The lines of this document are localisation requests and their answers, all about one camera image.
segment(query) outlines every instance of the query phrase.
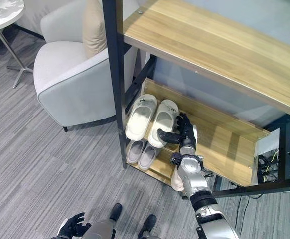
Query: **gray carpet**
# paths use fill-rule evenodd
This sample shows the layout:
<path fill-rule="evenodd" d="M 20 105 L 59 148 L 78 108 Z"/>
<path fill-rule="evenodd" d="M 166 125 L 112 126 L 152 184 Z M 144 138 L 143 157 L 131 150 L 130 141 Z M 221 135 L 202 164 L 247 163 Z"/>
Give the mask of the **gray carpet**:
<path fill-rule="evenodd" d="M 26 64 L 44 44 L 13 28 L 6 34 Z M 24 74 L 13 89 L 17 72 L 7 65 L 16 63 L 0 44 L 0 239 L 50 238 L 65 217 L 84 211 L 93 223 L 108 217 L 115 202 L 124 207 L 118 239 L 136 239 L 151 213 L 157 215 L 153 232 L 163 239 L 198 238 L 188 201 L 136 169 L 122 168 L 115 121 L 65 133 L 38 103 L 33 76 Z M 247 199 L 241 200 L 238 230 Z M 218 199 L 233 224 L 238 201 Z M 290 193 L 250 199 L 241 238 L 290 239 Z"/>

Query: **shoe rack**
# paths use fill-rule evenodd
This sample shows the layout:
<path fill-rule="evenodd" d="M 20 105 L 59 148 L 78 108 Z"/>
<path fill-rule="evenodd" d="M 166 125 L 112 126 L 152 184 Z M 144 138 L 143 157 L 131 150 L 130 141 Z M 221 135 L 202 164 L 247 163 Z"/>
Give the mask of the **shoe rack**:
<path fill-rule="evenodd" d="M 122 0 L 103 0 L 123 167 L 127 166 L 126 113 L 142 88 L 143 94 L 152 94 L 158 101 L 170 99 L 177 103 L 197 126 L 196 153 L 204 156 L 204 166 L 240 186 L 217 190 L 213 192 L 215 197 L 290 191 L 290 46 L 181 0 L 148 0 L 124 22 L 122 9 Z M 147 52 L 150 59 L 125 92 L 123 55 L 130 47 Z M 286 114 L 261 129 L 184 96 L 150 80 L 157 57 L 260 99 Z M 278 180 L 251 186 L 258 164 L 256 142 L 278 128 Z M 177 147 L 168 144 L 144 173 L 170 184 L 174 167 L 169 159 L 175 151 Z"/>
<path fill-rule="evenodd" d="M 178 105 L 180 112 L 187 113 L 198 130 L 196 154 L 204 157 L 204 166 L 208 170 L 237 185 L 251 185 L 252 175 L 258 164 L 254 160 L 255 143 L 269 135 L 268 131 L 184 96 L 149 78 L 144 80 L 141 94 L 154 95 L 158 104 L 164 99 L 170 99 Z M 154 119 L 155 116 L 149 124 L 145 140 L 148 140 Z M 149 170 L 142 172 L 170 185 L 174 165 L 169 161 L 172 153 L 177 151 L 177 145 L 167 144 Z M 131 166 L 139 169 L 137 164 Z"/>

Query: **white round table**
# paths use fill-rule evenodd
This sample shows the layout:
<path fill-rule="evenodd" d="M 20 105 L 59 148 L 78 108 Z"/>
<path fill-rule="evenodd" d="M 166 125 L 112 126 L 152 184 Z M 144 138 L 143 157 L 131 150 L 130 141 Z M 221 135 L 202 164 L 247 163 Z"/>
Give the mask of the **white round table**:
<path fill-rule="evenodd" d="M 23 12 L 24 12 L 23 0 L 0 0 L 0 30 L 18 21 L 22 17 Z M 4 45 L 7 47 L 11 55 L 15 58 L 17 63 L 20 65 L 20 69 L 18 68 L 19 74 L 13 85 L 13 88 L 15 88 L 20 81 L 22 73 L 23 72 L 33 73 L 33 70 L 26 67 L 21 62 L 21 60 L 18 58 L 18 56 L 13 51 L 8 41 L 6 40 L 6 38 L 3 36 L 1 32 L 0 32 L 0 39 L 4 43 Z"/>

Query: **beige pillow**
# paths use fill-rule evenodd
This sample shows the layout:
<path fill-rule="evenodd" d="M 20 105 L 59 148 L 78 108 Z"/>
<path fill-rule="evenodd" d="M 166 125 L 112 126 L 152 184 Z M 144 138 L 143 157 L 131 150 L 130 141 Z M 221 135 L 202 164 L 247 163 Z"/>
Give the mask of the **beige pillow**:
<path fill-rule="evenodd" d="M 103 8 L 98 0 L 86 0 L 83 17 L 83 45 L 89 58 L 107 47 Z"/>

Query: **gray slipper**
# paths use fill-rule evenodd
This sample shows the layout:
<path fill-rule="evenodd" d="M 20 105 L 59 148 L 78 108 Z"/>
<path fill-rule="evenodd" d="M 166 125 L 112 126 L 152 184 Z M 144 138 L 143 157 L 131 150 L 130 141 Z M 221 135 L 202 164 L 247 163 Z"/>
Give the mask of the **gray slipper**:
<path fill-rule="evenodd" d="M 133 164 L 139 161 L 146 143 L 147 142 L 143 139 L 140 141 L 130 141 L 126 148 L 126 160 L 128 163 Z"/>
<path fill-rule="evenodd" d="M 139 160 L 139 168 L 141 170 L 148 170 L 160 151 L 161 148 L 155 148 L 148 143 Z"/>

